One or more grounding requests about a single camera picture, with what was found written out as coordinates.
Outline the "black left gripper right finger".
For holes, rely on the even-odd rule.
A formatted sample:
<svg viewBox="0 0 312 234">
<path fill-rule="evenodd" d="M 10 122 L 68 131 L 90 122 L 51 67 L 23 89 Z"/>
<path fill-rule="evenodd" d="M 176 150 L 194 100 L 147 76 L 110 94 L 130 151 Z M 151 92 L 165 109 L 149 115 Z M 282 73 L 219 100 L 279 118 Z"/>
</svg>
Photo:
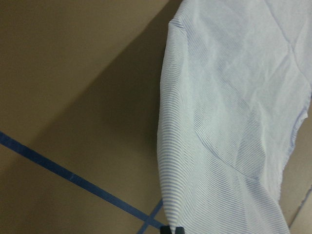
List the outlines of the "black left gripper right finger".
<svg viewBox="0 0 312 234">
<path fill-rule="evenodd" d="M 185 234 L 185 229 L 183 227 L 176 227 L 175 234 Z"/>
</svg>

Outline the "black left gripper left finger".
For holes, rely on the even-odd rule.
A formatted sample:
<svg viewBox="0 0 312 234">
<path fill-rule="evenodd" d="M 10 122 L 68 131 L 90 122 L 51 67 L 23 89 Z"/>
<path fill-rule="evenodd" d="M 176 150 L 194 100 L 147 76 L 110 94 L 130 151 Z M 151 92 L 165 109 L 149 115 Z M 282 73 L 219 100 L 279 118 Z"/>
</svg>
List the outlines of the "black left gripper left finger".
<svg viewBox="0 0 312 234">
<path fill-rule="evenodd" d="M 172 234 L 170 226 L 161 226 L 160 234 Z"/>
</svg>

